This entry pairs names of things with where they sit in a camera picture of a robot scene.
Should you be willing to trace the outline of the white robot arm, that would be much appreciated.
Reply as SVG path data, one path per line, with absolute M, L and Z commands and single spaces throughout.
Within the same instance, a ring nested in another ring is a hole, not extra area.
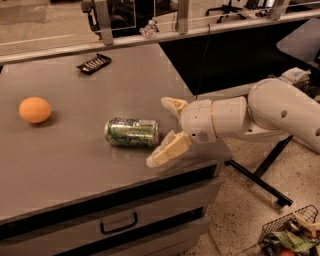
M 161 103 L 178 119 L 182 131 L 166 135 L 146 160 L 150 168 L 179 157 L 193 144 L 224 137 L 278 141 L 293 135 L 320 153 L 320 104 L 281 78 L 255 83 L 246 97 L 191 103 L 163 97 Z

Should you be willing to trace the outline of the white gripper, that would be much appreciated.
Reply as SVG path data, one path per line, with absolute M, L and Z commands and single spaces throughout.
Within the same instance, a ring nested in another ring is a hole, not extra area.
M 214 143 L 217 140 L 213 128 L 210 100 L 194 101 L 188 104 L 182 99 L 162 97 L 161 103 L 176 118 L 180 117 L 179 124 L 184 132 L 175 133 L 171 130 L 146 159 L 148 167 L 159 167 L 177 158 L 190 148 L 192 142 L 205 144 Z

